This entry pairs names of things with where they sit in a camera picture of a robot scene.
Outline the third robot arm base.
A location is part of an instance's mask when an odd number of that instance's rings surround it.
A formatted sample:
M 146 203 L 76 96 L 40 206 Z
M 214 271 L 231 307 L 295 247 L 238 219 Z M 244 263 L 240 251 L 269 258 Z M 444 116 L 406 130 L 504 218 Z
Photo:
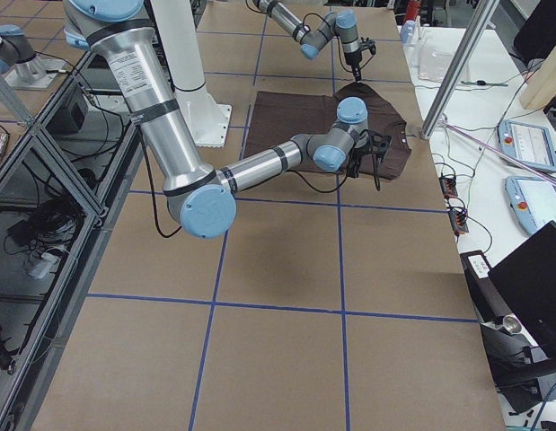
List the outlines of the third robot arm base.
M 66 61 L 43 58 L 20 27 L 0 25 L 0 75 L 18 90 L 45 90 L 66 70 Z

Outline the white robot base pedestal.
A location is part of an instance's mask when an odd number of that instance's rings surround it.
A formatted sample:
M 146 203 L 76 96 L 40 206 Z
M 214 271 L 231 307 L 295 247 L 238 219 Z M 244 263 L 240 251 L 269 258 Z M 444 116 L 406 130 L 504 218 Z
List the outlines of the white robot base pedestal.
M 224 146 L 232 107 L 216 103 L 207 90 L 190 2 L 155 0 L 151 6 L 175 97 L 195 144 Z

